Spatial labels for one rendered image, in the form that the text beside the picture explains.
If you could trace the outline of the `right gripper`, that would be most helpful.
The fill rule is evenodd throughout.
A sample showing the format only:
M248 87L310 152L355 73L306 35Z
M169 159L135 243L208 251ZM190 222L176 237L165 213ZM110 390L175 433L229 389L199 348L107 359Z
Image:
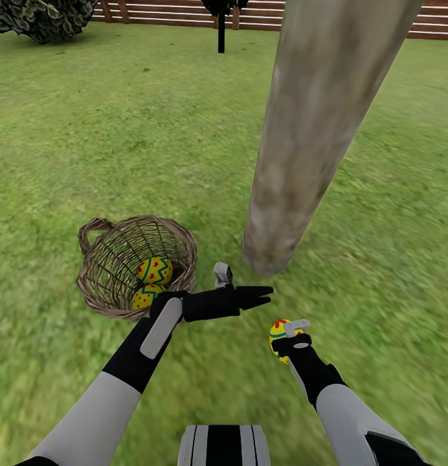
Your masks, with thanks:
M289 355L289 346L291 342L298 342L299 340L303 340L304 342L308 343L309 336L308 334L300 333L297 334L295 337L283 337L278 338L272 341L272 349L273 352L278 352L279 356L286 357Z

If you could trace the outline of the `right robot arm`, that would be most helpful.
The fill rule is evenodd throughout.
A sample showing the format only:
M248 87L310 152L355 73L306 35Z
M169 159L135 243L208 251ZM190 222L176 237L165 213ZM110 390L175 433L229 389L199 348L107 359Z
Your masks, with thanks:
M331 363L315 353L307 319L284 324L286 337L272 341L273 352L288 365L326 430L339 466L432 466L341 379Z

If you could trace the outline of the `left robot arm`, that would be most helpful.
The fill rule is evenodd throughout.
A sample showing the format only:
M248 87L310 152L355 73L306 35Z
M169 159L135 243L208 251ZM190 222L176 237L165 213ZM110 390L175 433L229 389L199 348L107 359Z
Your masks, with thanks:
M150 306L98 377L53 431L16 466L109 466L129 420L183 318L240 315L271 302L271 286L234 288L229 265L217 262L213 291L166 291Z

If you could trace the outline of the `wicker basket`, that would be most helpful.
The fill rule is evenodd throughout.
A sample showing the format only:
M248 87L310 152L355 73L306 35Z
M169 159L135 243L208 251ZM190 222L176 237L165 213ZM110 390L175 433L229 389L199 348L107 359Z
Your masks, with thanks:
M93 275L99 275L99 268L106 274L111 271L107 266L110 256L114 260L112 270L116 271L118 267L123 265L123 268L127 269L129 265L124 261L130 252L135 252L135 247L129 240L126 231L131 230L134 225L140 226L142 223L150 223L154 225L154 232L157 233L158 237L162 237L162 229L168 231L169 235L172 235L171 241L167 242L166 247L170 249L173 245L175 258L172 258L172 269L176 271L177 276L171 277L170 283L167 283L167 291L187 291L190 294L196 293L196 263L197 263L197 245L195 243L194 236L190 233L187 228L180 225L176 220L169 218L161 218L157 216L151 216L150 214L141 214L139 216L131 217L121 224L113 224L106 218L93 218L89 222L82 226L79 230L77 238L79 238L82 254L84 258L82 260L82 266L77 276L77 288L84 296L85 305L95 313L100 314L109 319L125 319L132 322L138 322L142 317L150 317L150 306L143 307L142 309L134 310L132 305L133 297L140 288L143 288L144 284L136 277L136 282L133 285L128 284L127 289L124 290L123 283L118 285L118 291L116 286L111 285L109 295L106 298L102 298L100 292L101 282L99 279L93 279ZM93 244L89 243L87 233L92 230L103 230L103 234L98 236ZM111 243L107 243L110 236L114 236L116 233L119 236L118 241L126 242L126 249L129 251L115 252L111 246ZM178 239L177 239L178 238ZM181 241L183 243L181 244ZM103 257L103 261L100 261L99 253L96 250L100 245L105 248L107 254ZM181 245L181 250L179 246ZM184 263L181 261L183 260ZM118 298L116 297L118 295ZM125 300L124 300L125 295ZM126 301L126 303L125 303Z

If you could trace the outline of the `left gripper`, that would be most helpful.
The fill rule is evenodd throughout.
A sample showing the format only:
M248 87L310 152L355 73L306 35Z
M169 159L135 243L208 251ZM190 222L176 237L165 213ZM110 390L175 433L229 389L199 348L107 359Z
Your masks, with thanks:
M199 295L199 309L202 320L224 318L225 316L240 315L240 309L251 309L271 302L271 297L264 294L274 292L271 286L238 286L225 284L225 288L201 292Z

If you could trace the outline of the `easter egg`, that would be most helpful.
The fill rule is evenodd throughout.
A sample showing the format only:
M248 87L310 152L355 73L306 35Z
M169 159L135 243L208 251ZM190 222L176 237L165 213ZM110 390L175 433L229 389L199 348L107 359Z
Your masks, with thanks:
M161 292L166 292L166 288L161 285L147 285L140 288L133 297L131 307L134 310L142 309L143 307L151 306L157 295Z
M274 323L274 325L271 327L271 332L269 335L269 342L270 342L270 348L272 348L272 341L276 340L278 338L283 338L286 337L286 331L284 329L284 324L290 322L290 320L286 319L280 319L277 322ZM295 334L300 334L303 333L302 329L296 330ZM286 357L281 357L279 356L278 352L273 352L275 357L280 360L280 362L288 363L288 356Z
M171 261L167 256L147 256L136 265L135 273L145 286L155 284L167 288L167 283L170 283L171 277L176 274Z

